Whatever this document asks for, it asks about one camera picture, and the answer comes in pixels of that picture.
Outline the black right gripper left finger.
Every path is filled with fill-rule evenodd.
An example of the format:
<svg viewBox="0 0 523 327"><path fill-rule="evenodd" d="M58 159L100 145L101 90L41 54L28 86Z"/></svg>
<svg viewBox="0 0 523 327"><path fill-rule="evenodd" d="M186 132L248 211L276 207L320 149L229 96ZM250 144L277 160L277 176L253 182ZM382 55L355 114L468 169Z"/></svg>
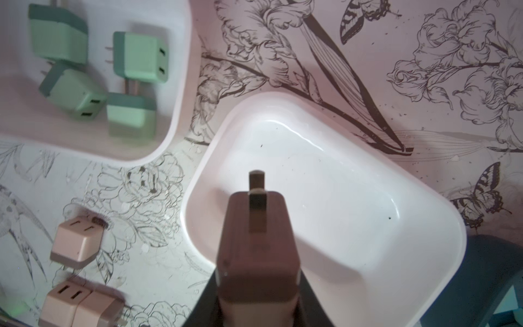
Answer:
<svg viewBox="0 0 523 327"><path fill-rule="evenodd" d="M213 273L183 327L221 327L217 281Z"/></svg>

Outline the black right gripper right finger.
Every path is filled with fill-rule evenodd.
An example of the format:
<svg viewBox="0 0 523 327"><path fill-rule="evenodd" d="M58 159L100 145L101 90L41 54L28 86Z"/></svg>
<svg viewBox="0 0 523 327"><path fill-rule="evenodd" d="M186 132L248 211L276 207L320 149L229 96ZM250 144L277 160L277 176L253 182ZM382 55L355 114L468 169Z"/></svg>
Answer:
<svg viewBox="0 0 523 327"><path fill-rule="evenodd" d="M298 290L297 326L334 327L334 324L321 306L303 271L300 272Z"/></svg>

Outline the pink plug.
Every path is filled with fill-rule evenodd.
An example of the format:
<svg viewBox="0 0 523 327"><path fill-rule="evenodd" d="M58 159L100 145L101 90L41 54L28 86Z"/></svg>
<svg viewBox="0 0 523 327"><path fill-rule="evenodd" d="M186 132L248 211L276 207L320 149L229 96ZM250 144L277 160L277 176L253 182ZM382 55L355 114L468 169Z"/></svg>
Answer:
<svg viewBox="0 0 523 327"><path fill-rule="evenodd" d="M216 265L225 326L293 325L300 258L285 199L266 190L261 170L229 198Z"/></svg>
<svg viewBox="0 0 523 327"><path fill-rule="evenodd" d="M91 293L91 290L70 281L60 283L47 294L38 326L71 327L77 308Z"/></svg>
<svg viewBox="0 0 523 327"><path fill-rule="evenodd" d="M57 229L50 260L76 270L82 269L97 257L104 234L102 226L86 219L71 219Z"/></svg>
<svg viewBox="0 0 523 327"><path fill-rule="evenodd" d="M77 307L72 327L116 326L124 306L124 302L119 298L93 292Z"/></svg>

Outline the white storage box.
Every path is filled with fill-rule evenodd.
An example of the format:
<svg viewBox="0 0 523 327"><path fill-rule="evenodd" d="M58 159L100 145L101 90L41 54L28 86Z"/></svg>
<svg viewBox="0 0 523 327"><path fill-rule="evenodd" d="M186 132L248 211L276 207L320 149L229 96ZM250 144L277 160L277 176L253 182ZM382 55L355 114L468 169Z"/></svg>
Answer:
<svg viewBox="0 0 523 327"><path fill-rule="evenodd" d="M187 133L200 67L200 42L188 1L68 1L89 28L87 72L110 92L124 81L110 64L112 35L129 31L168 45L168 80L141 84L157 102L156 135L150 141L111 136L106 113L91 121L68 117L39 92L50 69L31 50L29 2L1 2L1 139L34 143L117 166L139 166L159 157Z"/></svg>
<svg viewBox="0 0 523 327"><path fill-rule="evenodd" d="M181 222L215 264L228 198L252 170L285 198L302 267L336 326L413 326L463 261L458 211L296 96L266 92L227 115L191 180Z"/></svg>

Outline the dark teal storage box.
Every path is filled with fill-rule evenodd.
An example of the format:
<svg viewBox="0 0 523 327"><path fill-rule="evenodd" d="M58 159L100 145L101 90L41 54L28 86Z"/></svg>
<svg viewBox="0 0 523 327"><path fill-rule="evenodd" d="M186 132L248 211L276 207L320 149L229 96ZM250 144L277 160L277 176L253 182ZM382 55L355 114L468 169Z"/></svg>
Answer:
<svg viewBox="0 0 523 327"><path fill-rule="evenodd" d="M522 246L490 235L467 239L462 264L421 318L422 326L487 326L522 279Z"/></svg>

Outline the green plug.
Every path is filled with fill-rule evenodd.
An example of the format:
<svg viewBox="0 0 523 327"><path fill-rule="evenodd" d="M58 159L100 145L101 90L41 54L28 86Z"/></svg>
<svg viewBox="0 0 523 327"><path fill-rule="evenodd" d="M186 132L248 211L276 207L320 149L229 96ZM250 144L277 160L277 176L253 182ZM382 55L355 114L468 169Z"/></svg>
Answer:
<svg viewBox="0 0 523 327"><path fill-rule="evenodd" d="M152 140L156 135L157 102L139 94L138 80L124 79L123 93L109 93L106 102L111 136Z"/></svg>
<svg viewBox="0 0 523 327"><path fill-rule="evenodd" d="M89 29L86 21L66 8L29 4L29 39L38 57L86 65Z"/></svg>
<svg viewBox="0 0 523 327"><path fill-rule="evenodd" d="M166 83L169 47L152 35L115 31L112 35L113 72L121 78L144 83Z"/></svg>
<svg viewBox="0 0 523 327"><path fill-rule="evenodd" d="M108 92L82 70L56 61L38 88L39 92L71 118L93 120L102 111Z"/></svg>

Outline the white storage box front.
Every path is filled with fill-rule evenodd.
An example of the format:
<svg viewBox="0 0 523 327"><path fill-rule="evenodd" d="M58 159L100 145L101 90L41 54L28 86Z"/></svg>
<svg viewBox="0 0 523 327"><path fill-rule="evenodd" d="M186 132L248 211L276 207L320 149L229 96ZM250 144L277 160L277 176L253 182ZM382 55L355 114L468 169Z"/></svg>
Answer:
<svg viewBox="0 0 523 327"><path fill-rule="evenodd" d="M200 42L188 1L68 1L89 28L87 72L110 92L124 81L110 64L112 35L129 31L168 45L168 80L141 84L157 102L156 135L150 141L111 136L106 113L91 121L68 117L39 92L50 69L31 50L29 2L1 2L1 139L34 143L117 166L139 166L159 157L187 133L200 67Z"/></svg>

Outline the blue plug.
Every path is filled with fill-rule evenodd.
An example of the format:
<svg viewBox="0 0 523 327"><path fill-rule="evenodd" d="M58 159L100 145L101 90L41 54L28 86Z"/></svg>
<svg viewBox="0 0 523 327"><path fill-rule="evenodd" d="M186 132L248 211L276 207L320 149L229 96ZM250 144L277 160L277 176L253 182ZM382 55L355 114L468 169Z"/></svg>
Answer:
<svg viewBox="0 0 523 327"><path fill-rule="evenodd" d="M517 280L495 309L487 326L522 327L522 280Z"/></svg>

